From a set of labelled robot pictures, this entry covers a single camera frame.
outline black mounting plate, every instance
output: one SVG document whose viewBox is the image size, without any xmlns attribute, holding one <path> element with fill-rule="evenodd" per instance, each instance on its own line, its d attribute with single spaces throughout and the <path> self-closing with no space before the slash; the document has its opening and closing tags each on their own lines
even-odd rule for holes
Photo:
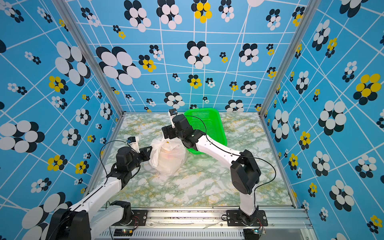
<svg viewBox="0 0 384 240">
<path fill-rule="evenodd" d="M 228 226 L 230 226 L 230 227 L 233 227 L 233 226 L 242 226 L 242 227 L 245 226 L 245 227 L 247 227 L 246 225 L 243 224 L 243 222 L 240 220 L 238 215 L 239 215 L 239 210 L 227 210 L 227 218 L 228 218 L 227 224 L 228 224 Z M 268 226 L 268 220 L 266 218 L 265 211 L 263 211 L 263 210 L 257 211 L 256 217 L 262 222 L 262 225 L 264 227 Z M 260 227 L 260 224 L 256 220 L 252 225 L 250 225 L 250 227 Z"/>
<path fill-rule="evenodd" d="M 133 212 L 133 215 L 132 215 L 132 221 L 126 225 L 125 227 L 127 226 L 134 226 L 135 225 L 135 220 L 134 220 L 134 216 L 137 216 L 139 218 L 139 226 L 145 226 L 146 222 L 147 222 L 147 215 L 148 215 L 148 210 L 132 210 Z M 119 226 L 121 227 L 120 225 L 120 221 L 118 221 L 117 223 L 113 224 L 113 226 Z"/>
</svg>

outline plastic bag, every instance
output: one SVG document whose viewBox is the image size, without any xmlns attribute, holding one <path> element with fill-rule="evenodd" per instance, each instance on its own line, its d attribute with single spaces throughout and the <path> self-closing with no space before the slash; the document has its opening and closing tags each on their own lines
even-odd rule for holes
<svg viewBox="0 0 384 240">
<path fill-rule="evenodd" d="M 173 175 L 187 159 L 188 151 L 180 139 L 154 139 L 149 159 L 151 167 L 166 177 Z"/>
</svg>

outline blue wall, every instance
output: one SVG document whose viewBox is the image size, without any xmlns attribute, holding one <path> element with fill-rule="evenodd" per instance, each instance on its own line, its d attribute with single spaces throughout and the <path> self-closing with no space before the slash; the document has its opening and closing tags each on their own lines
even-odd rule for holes
<svg viewBox="0 0 384 240">
<path fill-rule="evenodd" d="M 52 213 L 80 200 L 119 116 L 104 118 L 110 101 L 51 1 L 2 3 L 0 239 L 45 239 Z"/>
<path fill-rule="evenodd" d="M 384 239 L 384 4 L 343 2 L 320 3 L 265 121 L 319 239 Z"/>
<path fill-rule="evenodd" d="M 255 112 L 274 79 L 275 74 L 267 71 L 278 71 L 308 4 L 308 0 L 195 2 L 68 1 L 125 111 L 164 112 L 173 106 L 180 111 L 205 107 Z M 201 8 L 202 17 L 196 10 Z M 122 60 L 129 61 L 122 64 L 112 54 L 101 56 L 105 51 L 117 56 L 119 48 L 129 55 Z M 249 90 L 242 92 L 245 86 Z M 235 103 L 230 107 L 229 101 Z"/>
</svg>

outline green basket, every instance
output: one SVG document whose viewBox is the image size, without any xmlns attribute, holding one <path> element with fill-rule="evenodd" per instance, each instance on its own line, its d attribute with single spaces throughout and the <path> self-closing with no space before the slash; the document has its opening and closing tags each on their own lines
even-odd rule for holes
<svg viewBox="0 0 384 240">
<path fill-rule="evenodd" d="M 224 133 L 223 124 L 221 122 L 220 114 L 219 112 L 214 108 L 197 108 L 197 109 L 190 109 L 184 113 L 186 116 L 189 124 L 193 127 L 193 129 L 199 129 L 203 132 L 205 132 L 205 126 L 207 127 L 207 134 L 213 138 L 213 140 L 223 144 L 227 145 L 227 137 Z M 203 120 L 204 124 L 197 118 L 194 117 L 187 117 L 189 116 L 195 116 Z M 203 154 L 203 152 L 198 152 L 193 148 L 189 148 L 188 151 L 190 151 L 193 154 Z"/>
</svg>

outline marble-patterned surface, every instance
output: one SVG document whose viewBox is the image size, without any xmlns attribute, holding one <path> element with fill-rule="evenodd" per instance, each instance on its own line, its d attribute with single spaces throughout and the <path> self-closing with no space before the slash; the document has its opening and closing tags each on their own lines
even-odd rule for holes
<svg viewBox="0 0 384 240">
<path fill-rule="evenodd" d="M 270 162 L 278 171 L 257 114 L 220 113 L 220 116 L 228 147 L 239 151 L 247 149 L 254 157 Z M 154 138 L 162 137 L 161 128 L 169 124 L 166 113 L 126 114 L 116 140 L 126 141 L 127 137 L 138 135 L 139 147 L 149 146 Z M 106 169 L 111 169 L 117 150 L 124 145 L 114 143 Z M 272 167 L 256 161 L 262 172 L 259 184 L 272 179 Z M 104 172 L 99 183 L 103 181 Z M 231 183 L 229 169 L 206 154 L 189 153 L 184 165 L 170 177 L 161 176 L 148 162 L 142 163 L 140 172 L 110 202 L 115 200 L 131 202 L 133 207 L 238 206 L 240 195 Z M 279 171 L 273 182 L 257 189 L 257 202 L 259 205 L 292 205 Z"/>
</svg>

